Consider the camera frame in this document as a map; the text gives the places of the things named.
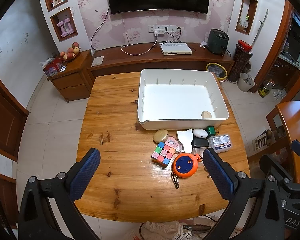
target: pink wallpaper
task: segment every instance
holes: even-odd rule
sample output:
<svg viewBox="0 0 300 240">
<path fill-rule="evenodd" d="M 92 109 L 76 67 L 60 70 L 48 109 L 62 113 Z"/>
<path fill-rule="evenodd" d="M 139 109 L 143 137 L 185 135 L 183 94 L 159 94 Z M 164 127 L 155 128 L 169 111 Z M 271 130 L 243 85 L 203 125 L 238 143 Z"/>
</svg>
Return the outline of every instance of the pink wallpaper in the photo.
<svg viewBox="0 0 300 240">
<path fill-rule="evenodd" d="M 78 4 L 88 37 L 91 39 L 106 17 L 108 1 L 78 0 Z M 155 10 L 108 15 L 92 44 L 97 49 L 104 49 L 129 43 L 154 42 L 154 34 L 148 32 L 148 25 L 177 25 L 181 28 L 181 41 L 201 43 L 207 40 L 212 28 L 228 31 L 233 5 L 234 0 L 210 0 L 208 14 Z M 167 39 L 169 35 L 162 34 L 159 35 L 158 41 Z"/>
</svg>

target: silver screw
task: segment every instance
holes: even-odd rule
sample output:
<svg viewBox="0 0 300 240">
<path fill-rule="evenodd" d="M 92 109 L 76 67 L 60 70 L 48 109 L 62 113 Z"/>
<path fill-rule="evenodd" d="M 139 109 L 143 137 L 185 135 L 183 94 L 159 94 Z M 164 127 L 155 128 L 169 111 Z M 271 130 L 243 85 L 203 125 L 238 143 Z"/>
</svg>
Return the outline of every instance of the silver screw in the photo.
<svg viewBox="0 0 300 240">
<path fill-rule="evenodd" d="M 247 174 L 245 174 L 243 171 L 239 171 L 239 172 L 238 172 L 238 176 L 239 176 L 241 179 L 244 179 L 245 177 L 247 177 Z"/>
<path fill-rule="evenodd" d="M 275 181 L 275 178 L 274 178 L 274 176 L 272 176 L 272 175 L 268 176 L 268 179 L 269 179 L 269 181 L 271 181 L 271 182 L 274 182 L 274 181 Z"/>
<path fill-rule="evenodd" d="M 34 182 L 35 181 L 35 177 L 34 176 L 31 176 L 28 180 L 30 183 Z"/>
<path fill-rule="evenodd" d="M 64 172 L 60 172 L 60 173 L 57 175 L 57 178 L 58 178 L 58 179 L 63 179 L 65 176 L 66 176 L 66 174 L 65 174 Z"/>
</svg>

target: tile floor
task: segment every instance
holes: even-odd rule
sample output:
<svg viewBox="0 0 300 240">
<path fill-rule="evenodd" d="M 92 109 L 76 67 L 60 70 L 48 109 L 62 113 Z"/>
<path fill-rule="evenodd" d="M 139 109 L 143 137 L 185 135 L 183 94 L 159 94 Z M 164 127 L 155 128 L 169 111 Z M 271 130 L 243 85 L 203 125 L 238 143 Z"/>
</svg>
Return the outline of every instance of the tile floor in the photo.
<svg viewBox="0 0 300 240">
<path fill-rule="evenodd" d="M 238 122 L 247 155 L 252 152 L 252 140 L 268 129 L 266 115 L 276 101 L 272 94 L 261 98 L 258 94 L 243 93 L 236 84 L 222 84 Z M 53 178 L 68 171 L 76 161 L 83 116 L 88 99 L 66 103 L 51 82 L 45 81 L 32 105 L 20 144 L 17 166 L 17 200 L 20 207 L 27 179 Z M 71 237 L 54 200 L 51 206 L 63 233 Z M 241 224 L 249 214 L 249 206 Z M 102 240 L 118 240 L 138 223 L 125 223 L 84 216 Z"/>
</svg>

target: pink dumbbell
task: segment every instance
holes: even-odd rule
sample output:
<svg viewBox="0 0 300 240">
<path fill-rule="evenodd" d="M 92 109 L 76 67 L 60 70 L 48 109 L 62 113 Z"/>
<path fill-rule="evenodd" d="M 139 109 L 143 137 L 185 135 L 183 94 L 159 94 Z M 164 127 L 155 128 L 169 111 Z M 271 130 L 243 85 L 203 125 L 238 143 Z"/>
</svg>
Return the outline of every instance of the pink dumbbell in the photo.
<svg viewBox="0 0 300 240">
<path fill-rule="evenodd" d="M 68 35 L 68 33 L 66 32 L 66 30 L 64 28 L 64 25 L 65 25 L 65 23 L 63 21 L 58 22 L 58 24 L 57 24 L 57 26 L 60 27 L 60 29 L 61 29 L 61 32 L 62 32 L 61 37 L 62 38 L 66 37 Z"/>
<path fill-rule="evenodd" d="M 74 33 L 74 30 L 72 28 L 72 25 L 71 25 L 70 21 L 71 21 L 70 18 L 65 19 L 65 24 L 68 23 L 68 28 L 69 28 L 68 32 L 69 32 L 69 34 Z"/>
</svg>

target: tv stand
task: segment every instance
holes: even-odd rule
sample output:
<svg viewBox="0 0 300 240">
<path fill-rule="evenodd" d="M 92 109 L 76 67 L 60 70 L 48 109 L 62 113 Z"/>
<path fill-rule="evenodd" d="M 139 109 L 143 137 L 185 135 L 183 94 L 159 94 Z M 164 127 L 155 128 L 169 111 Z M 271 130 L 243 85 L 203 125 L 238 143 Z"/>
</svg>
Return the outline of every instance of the tv stand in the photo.
<svg viewBox="0 0 300 240">
<path fill-rule="evenodd" d="M 125 51 L 130 54 L 139 54 L 147 51 L 153 43 L 141 43 L 125 47 Z M 87 67 L 87 71 L 94 81 L 98 76 L 139 72 L 145 68 L 171 68 L 171 69 L 190 69 L 205 70 L 208 63 L 218 63 L 222 65 L 228 73 L 234 61 L 225 54 L 219 56 L 212 54 L 207 49 L 201 48 L 200 43 L 188 43 L 191 48 L 191 55 L 163 55 L 159 43 L 149 52 L 140 56 L 131 56 L 121 51 L 120 47 L 113 47 L 96 51 L 93 58 L 104 56 L 101 65 Z"/>
</svg>

